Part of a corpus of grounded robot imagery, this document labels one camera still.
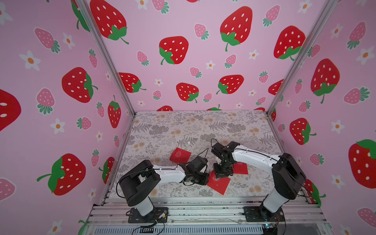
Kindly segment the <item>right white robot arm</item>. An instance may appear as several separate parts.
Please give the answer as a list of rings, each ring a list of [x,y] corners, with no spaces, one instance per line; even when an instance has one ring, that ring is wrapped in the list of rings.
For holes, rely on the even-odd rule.
[[[237,163],[251,165],[273,176],[274,189],[258,209],[260,218],[265,221],[285,203],[294,200],[306,181],[306,175],[288,153],[270,155],[246,148],[237,142],[230,142],[226,146],[216,143],[211,147],[211,152],[220,159],[220,163],[213,165],[216,178],[232,176],[234,165]]]

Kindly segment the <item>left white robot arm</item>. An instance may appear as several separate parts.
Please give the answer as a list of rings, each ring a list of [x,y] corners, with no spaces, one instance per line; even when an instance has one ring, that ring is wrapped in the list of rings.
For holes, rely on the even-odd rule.
[[[176,166],[153,165],[150,160],[144,160],[117,182],[129,207],[135,208],[142,218],[150,217],[155,207],[149,195],[159,185],[178,183],[190,185],[206,185],[209,174],[206,172],[208,160],[201,156],[195,157],[188,163]]]

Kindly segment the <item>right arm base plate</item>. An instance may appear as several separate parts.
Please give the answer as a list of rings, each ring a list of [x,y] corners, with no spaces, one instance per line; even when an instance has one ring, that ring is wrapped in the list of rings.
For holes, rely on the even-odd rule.
[[[270,212],[260,206],[244,207],[242,215],[245,216],[247,222],[285,222],[282,208],[279,208],[276,212]]]

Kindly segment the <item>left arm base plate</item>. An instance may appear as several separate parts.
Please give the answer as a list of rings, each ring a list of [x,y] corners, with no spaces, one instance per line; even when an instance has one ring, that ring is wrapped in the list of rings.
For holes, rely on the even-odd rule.
[[[132,208],[128,213],[128,223],[139,224],[139,223],[166,223],[168,217],[167,207],[156,207],[150,213],[142,216],[136,208]]]

